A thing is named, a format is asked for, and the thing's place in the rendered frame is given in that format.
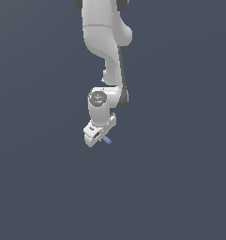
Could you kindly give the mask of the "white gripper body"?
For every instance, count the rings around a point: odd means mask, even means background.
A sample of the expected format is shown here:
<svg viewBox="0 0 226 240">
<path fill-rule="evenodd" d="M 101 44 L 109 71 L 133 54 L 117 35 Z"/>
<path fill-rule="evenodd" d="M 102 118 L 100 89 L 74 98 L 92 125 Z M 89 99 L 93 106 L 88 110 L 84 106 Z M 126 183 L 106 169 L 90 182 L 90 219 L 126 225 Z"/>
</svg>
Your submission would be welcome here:
<svg viewBox="0 0 226 240">
<path fill-rule="evenodd" d="M 114 112 L 111 113 L 109 122 L 104 127 L 95 127 L 92 124 L 92 121 L 89 121 L 87 126 L 83 129 L 85 143 L 89 147 L 93 147 L 97 142 L 103 141 L 102 137 L 107 136 L 111 128 L 113 128 L 115 125 L 116 116 Z"/>
</svg>

